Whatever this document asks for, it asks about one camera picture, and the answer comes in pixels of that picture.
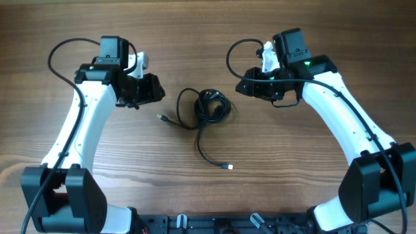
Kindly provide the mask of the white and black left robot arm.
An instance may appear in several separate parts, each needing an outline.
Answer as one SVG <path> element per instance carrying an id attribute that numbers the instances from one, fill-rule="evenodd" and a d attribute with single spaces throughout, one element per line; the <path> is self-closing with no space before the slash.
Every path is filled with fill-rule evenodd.
<path id="1" fill-rule="evenodd" d="M 108 203 L 92 175 L 103 127 L 116 107 L 138 109 L 160 101 L 159 78 L 137 75 L 115 64 L 83 64 L 58 138 L 40 166 L 26 167 L 21 188 L 30 222 L 40 233 L 134 233 L 143 228 L 137 211 Z"/>

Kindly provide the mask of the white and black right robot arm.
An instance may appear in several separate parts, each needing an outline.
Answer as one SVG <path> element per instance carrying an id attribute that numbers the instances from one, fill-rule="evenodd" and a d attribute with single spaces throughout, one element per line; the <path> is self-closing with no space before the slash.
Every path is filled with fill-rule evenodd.
<path id="1" fill-rule="evenodd" d="M 402 232 L 407 231 L 407 208 L 415 201 L 415 147 L 396 143 L 371 120 L 326 55 L 251 68 L 235 90 L 271 103 L 295 92 L 341 146 L 348 170 L 336 197 L 308 210 L 310 233 L 357 228 L 393 211 L 401 211 Z"/>

